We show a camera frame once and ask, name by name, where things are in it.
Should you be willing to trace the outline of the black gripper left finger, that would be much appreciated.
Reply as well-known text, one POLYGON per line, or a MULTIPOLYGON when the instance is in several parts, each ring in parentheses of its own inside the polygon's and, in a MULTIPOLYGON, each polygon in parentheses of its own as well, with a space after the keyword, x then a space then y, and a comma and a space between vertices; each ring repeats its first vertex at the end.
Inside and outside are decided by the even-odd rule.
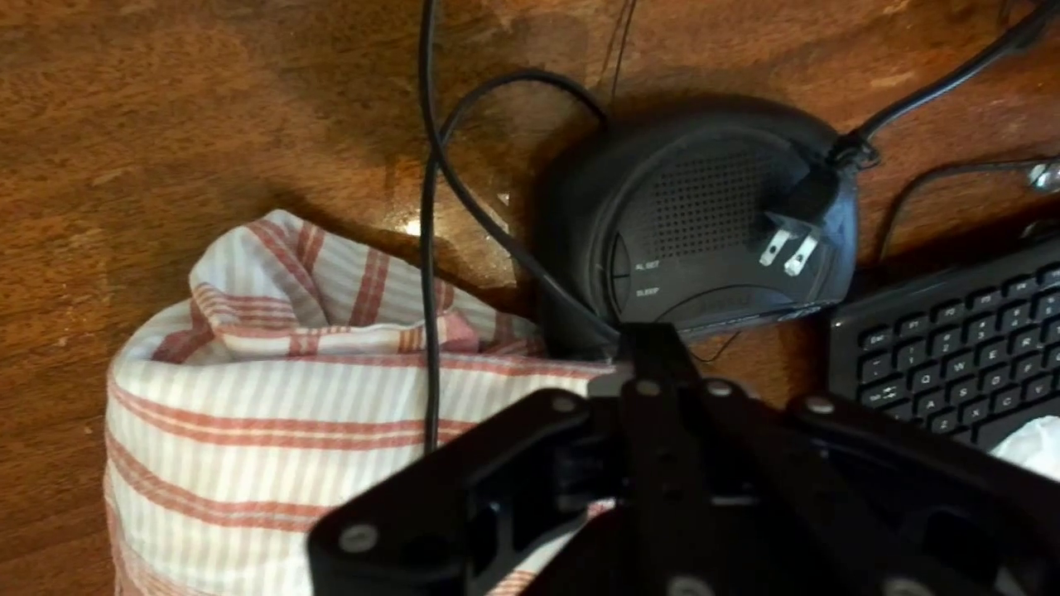
POLYGON ((519 398, 324 515, 311 596, 486 596, 615 486, 613 436, 613 398, 519 398))

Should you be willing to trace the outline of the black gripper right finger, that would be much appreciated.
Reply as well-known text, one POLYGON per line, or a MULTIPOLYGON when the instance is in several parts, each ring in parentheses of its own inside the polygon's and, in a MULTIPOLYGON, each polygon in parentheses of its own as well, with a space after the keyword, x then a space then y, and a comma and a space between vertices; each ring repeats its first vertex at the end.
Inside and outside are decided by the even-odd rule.
POLYGON ((1060 596, 1055 486, 836 398, 782 411, 623 332, 640 586, 666 596, 1060 596))

